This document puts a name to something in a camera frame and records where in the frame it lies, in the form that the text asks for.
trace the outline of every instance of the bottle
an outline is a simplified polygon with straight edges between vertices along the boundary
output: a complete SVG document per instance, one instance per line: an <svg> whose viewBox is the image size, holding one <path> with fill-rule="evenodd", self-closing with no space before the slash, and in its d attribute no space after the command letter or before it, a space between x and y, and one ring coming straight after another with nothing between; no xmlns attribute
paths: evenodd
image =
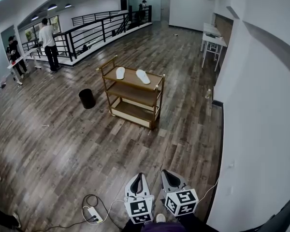
<svg viewBox="0 0 290 232"><path fill-rule="evenodd" d="M205 99L209 99L211 97L211 90L207 90L206 95L205 95Z"/></svg>

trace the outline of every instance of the white shoe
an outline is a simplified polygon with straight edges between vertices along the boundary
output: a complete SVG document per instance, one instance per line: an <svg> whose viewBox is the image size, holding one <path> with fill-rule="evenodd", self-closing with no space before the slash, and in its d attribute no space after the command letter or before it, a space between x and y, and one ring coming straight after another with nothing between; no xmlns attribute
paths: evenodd
<svg viewBox="0 0 290 232"><path fill-rule="evenodd" d="M150 84L150 80L145 71L137 70L136 75L144 84Z"/></svg>
<svg viewBox="0 0 290 232"><path fill-rule="evenodd" d="M13 217L16 218L17 222L18 222L18 227L17 228L21 228L21 223L20 223L20 219L19 219L19 216L16 212L13 213Z"/></svg>
<svg viewBox="0 0 290 232"><path fill-rule="evenodd" d="M166 219L165 219L164 214L159 213L159 214L156 216L156 223L158 223L158 222L166 222Z"/></svg>
<svg viewBox="0 0 290 232"><path fill-rule="evenodd" d="M118 67L116 70L116 78L117 80L122 80L125 77L126 69L124 67Z"/></svg>

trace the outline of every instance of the wooden cart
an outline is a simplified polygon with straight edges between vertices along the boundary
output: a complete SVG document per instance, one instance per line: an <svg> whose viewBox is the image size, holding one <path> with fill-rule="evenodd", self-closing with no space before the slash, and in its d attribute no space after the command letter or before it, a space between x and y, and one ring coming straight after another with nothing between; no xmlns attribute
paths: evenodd
<svg viewBox="0 0 290 232"><path fill-rule="evenodd" d="M154 129L161 114L165 75L146 73L150 80L150 84L146 85L136 76L136 70L125 67L124 79L117 80L116 70L120 66L116 65L116 58L117 56L97 69L102 74L110 113L113 116ZM106 71L105 68L111 63L112 68Z"/></svg>

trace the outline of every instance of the white cable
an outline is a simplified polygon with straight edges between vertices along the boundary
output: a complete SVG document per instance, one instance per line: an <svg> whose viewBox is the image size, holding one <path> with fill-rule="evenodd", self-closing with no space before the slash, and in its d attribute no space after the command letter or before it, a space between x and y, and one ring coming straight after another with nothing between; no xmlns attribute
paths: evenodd
<svg viewBox="0 0 290 232"><path fill-rule="evenodd" d="M124 201L125 201L125 203L128 202L128 198L132 198L132 199L134 199L133 201L135 201L137 198L143 198L143 199L145 199L146 197L143 197L143 196L137 196L137 197L133 197L133 196L125 196L125 197L124 197Z"/></svg>
<svg viewBox="0 0 290 232"><path fill-rule="evenodd" d="M211 187L211 188L206 192L206 194L204 195L204 197L201 198L201 199L198 201L198 203L201 202L201 200L205 198L205 196L207 195L207 193L208 193L211 189L213 189L213 188L218 184L218 180L219 180L219 178L217 179L216 184L215 184L213 187Z"/></svg>
<svg viewBox="0 0 290 232"><path fill-rule="evenodd" d="M111 209L112 209L113 204L114 204L115 202L117 202L117 201L118 201L118 202L123 202L123 203L124 203L124 201L122 201L122 200L115 200L115 201L113 201L112 204L111 204L110 209L109 209L108 212L107 212L107 216L106 216L106 218L105 218L101 223L92 224L92 223L88 222L88 219L85 218L85 216L84 216L84 212L83 212L83 209L84 209L85 207L89 209L89 206L86 206L86 205L82 208L82 215L83 215L83 218L84 218L84 219L87 221L87 223L89 223L90 225L100 225L100 224L103 224L103 223L106 221L106 219L108 218L108 216L109 216L109 214L110 214L110 212L111 212Z"/></svg>

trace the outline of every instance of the power strip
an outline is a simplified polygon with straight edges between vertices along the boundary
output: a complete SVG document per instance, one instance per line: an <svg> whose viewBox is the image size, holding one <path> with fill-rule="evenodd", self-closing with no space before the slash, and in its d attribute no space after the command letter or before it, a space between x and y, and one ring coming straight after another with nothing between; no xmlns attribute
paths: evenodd
<svg viewBox="0 0 290 232"><path fill-rule="evenodd" d="M88 212L91 214L92 219L94 219L91 222L95 222L97 224L103 222L103 219L100 217L99 213L96 211L96 209L94 207L90 207L88 209Z"/></svg>

